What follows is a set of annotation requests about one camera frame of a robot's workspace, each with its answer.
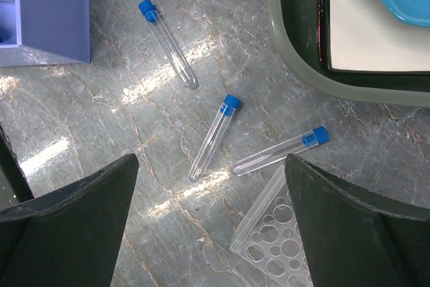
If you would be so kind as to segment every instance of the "gray marble surface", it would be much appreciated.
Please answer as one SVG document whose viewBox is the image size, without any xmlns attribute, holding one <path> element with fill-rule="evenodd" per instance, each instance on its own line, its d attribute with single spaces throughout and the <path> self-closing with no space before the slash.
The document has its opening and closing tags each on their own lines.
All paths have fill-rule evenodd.
<svg viewBox="0 0 430 287">
<path fill-rule="evenodd" d="M 137 10 L 91 0 L 91 65 L 1 69 L 0 116 L 36 196 L 134 152 L 140 171 L 112 286 L 277 286 L 229 251 L 277 165 L 242 177 L 233 161 L 324 124 L 302 156 L 348 181 L 430 207 L 430 113 L 317 92 L 271 40 L 265 0 L 153 0 L 200 82 L 186 90 Z M 210 164 L 191 162 L 227 93 L 244 101 Z"/>
</svg>

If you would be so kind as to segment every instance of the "light patch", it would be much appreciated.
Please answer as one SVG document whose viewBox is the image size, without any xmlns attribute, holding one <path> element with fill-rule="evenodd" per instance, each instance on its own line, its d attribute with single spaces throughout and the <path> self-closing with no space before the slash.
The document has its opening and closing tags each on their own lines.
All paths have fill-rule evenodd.
<svg viewBox="0 0 430 287">
<path fill-rule="evenodd" d="M 206 196 L 214 191 L 218 191 L 220 185 L 230 178 L 230 173 L 227 169 L 222 169 L 220 171 L 215 171 L 207 176 L 207 179 L 202 183 L 188 189 L 179 191 L 177 196 L 175 197 L 175 201 L 182 201 L 185 198 L 193 196 L 193 198 L 201 198 L 202 196 Z M 166 216 L 172 210 L 172 202 L 166 201 L 163 202 L 154 208 L 151 208 L 148 211 L 148 215 L 152 219 L 162 218 Z"/>
<path fill-rule="evenodd" d="M 0 77 L 0 95 L 3 95 L 11 87 L 17 88 L 18 79 L 16 77 Z"/>
<path fill-rule="evenodd" d="M 188 64 L 193 64 L 198 60 L 208 56 L 219 45 L 211 37 L 203 40 L 196 40 L 195 44 L 188 50 L 184 56 Z M 176 77 L 176 73 L 170 63 L 164 64 L 160 69 L 156 70 L 150 77 L 142 79 L 141 82 L 132 89 L 124 89 L 121 102 L 123 104 L 131 104 L 138 98 L 154 91 L 156 88 L 166 84 Z"/>
<path fill-rule="evenodd" d="M 52 142 L 44 150 L 42 150 L 37 155 L 23 161 L 20 166 L 22 171 L 26 176 L 29 176 L 39 170 L 44 164 L 49 160 L 61 154 L 63 151 L 67 150 L 70 146 L 70 141 L 61 137 L 57 141 Z"/>
<path fill-rule="evenodd" d="M 65 75 L 70 74 L 65 67 L 55 67 L 55 70 L 52 71 L 51 77 L 63 77 Z"/>
<path fill-rule="evenodd" d="M 202 196 L 213 192 L 215 188 L 220 186 L 220 184 L 222 184 L 222 182 L 228 178 L 230 178 L 230 173 L 226 169 L 215 171 L 214 173 L 211 173 L 202 183 L 180 193 L 179 198 L 182 200 L 184 198 L 188 198 L 191 195 L 193 195 L 195 198 L 201 198 Z"/>
<path fill-rule="evenodd" d="M 171 202 L 166 201 L 150 209 L 148 212 L 148 215 L 151 218 L 162 218 L 164 217 L 164 215 L 170 212 L 170 208 L 171 208 Z"/>
</svg>

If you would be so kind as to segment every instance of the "clear plastic well plate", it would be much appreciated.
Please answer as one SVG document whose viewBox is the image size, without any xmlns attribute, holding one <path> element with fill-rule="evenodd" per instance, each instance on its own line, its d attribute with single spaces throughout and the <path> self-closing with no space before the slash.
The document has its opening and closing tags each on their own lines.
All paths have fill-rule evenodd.
<svg viewBox="0 0 430 287">
<path fill-rule="evenodd" d="M 313 286 L 280 166 L 234 232 L 230 250 L 282 286 Z"/>
</svg>

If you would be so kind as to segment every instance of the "clear plastic test tube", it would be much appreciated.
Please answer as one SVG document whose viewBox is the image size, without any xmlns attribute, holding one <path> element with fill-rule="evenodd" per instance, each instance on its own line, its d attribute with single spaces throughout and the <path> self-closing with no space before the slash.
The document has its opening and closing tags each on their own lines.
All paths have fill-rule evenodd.
<svg viewBox="0 0 430 287">
<path fill-rule="evenodd" d="M 215 150 L 228 128 L 228 124 L 230 124 L 233 114 L 241 104 L 242 102 L 231 94 L 227 95 L 224 99 L 224 103 L 218 110 L 209 128 L 209 132 L 203 141 L 202 147 L 188 173 L 190 181 L 195 183 L 203 178 L 210 160 L 214 156 Z"/>
<path fill-rule="evenodd" d="M 166 52 L 173 70 L 175 70 L 176 74 L 181 78 L 183 84 L 190 89 L 197 88 L 198 83 L 194 77 L 193 71 L 189 67 L 181 49 L 176 44 L 175 39 L 164 24 L 155 5 L 151 0 L 144 0 L 139 4 L 139 9 L 143 16 L 145 16 L 155 37 L 157 37 L 161 47 Z"/>
<path fill-rule="evenodd" d="M 312 147 L 325 144 L 328 141 L 329 134 L 327 130 L 321 126 L 238 161 L 231 167 L 231 172 L 236 176 L 242 176 L 256 169 L 276 163 L 286 158 L 288 154 L 298 154 Z"/>
</svg>

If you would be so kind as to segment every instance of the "blue screw cap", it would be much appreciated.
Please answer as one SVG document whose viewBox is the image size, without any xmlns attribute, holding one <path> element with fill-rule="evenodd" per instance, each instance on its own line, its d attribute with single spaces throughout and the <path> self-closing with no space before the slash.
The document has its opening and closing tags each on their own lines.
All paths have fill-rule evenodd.
<svg viewBox="0 0 430 287">
<path fill-rule="evenodd" d="M 224 99 L 224 103 L 234 109 L 237 109 L 242 105 L 242 101 L 231 94 L 228 94 L 226 96 L 226 98 Z"/>
<path fill-rule="evenodd" d="M 323 126 L 312 130 L 312 132 L 314 133 L 316 140 L 318 141 L 318 145 L 322 145 L 330 141 L 329 133 Z"/>
<path fill-rule="evenodd" d="M 139 9 L 148 22 L 155 23 L 157 21 L 157 8 L 151 0 L 144 0 L 139 3 Z"/>
<path fill-rule="evenodd" d="M 224 99 L 224 104 L 221 107 L 221 112 L 225 115 L 225 116 L 231 116 L 233 115 L 233 112 L 240 108 L 240 106 L 242 105 L 242 101 L 239 100 L 237 97 L 234 97 L 231 94 L 228 94 L 226 96 L 226 98 Z"/>
</svg>

